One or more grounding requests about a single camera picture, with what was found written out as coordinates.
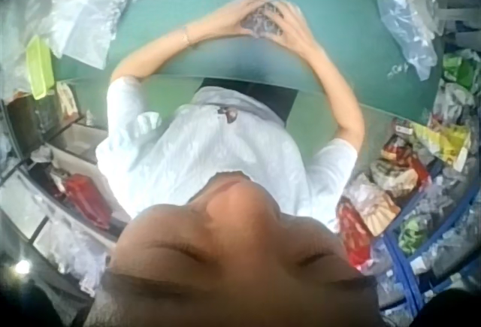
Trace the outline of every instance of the bright light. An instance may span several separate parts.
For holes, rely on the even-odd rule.
[[[20,262],[18,262],[15,265],[14,270],[18,274],[25,275],[25,274],[28,274],[30,272],[30,267],[31,267],[30,262],[25,260],[25,259],[22,259]]]

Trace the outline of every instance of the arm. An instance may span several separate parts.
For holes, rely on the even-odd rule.
[[[349,84],[317,44],[300,9],[285,1],[276,2],[275,5],[282,16],[270,11],[265,13],[283,33],[264,36],[300,56],[313,69],[337,122],[336,137],[348,141],[359,151],[365,135],[364,118]]]
[[[234,0],[184,28],[170,32],[127,56],[116,67],[111,82],[124,76],[144,79],[160,69],[170,58],[201,41],[235,35],[251,35],[240,22],[268,0]]]

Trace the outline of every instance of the red container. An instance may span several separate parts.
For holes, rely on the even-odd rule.
[[[95,226],[109,229],[112,210],[89,177],[72,174],[65,181],[65,194],[82,215]]]

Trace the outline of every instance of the person's left hand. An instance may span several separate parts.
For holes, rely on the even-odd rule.
[[[204,34],[205,38],[221,38],[235,35],[253,35],[251,30],[241,26],[241,21],[255,9],[270,0],[234,0],[211,14],[189,24],[190,34]]]

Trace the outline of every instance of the green table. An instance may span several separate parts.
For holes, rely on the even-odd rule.
[[[57,80],[105,77],[126,55],[154,38],[201,17],[229,0],[140,0],[131,4],[110,46],[107,67],[96,70],[64,57]],[[380,21],[376,0],[290,0],[301,7],[314,35],[337,63],[362,104],[425,123],[437,92],[441,66],[421,82],[410,65],[389,78],[404,57]],[[437,42],[438,55],[440,42]],[[224,77],[320,92],[310,69],[266,40],[232,38],[204,43],[168,63],[163,74]]]

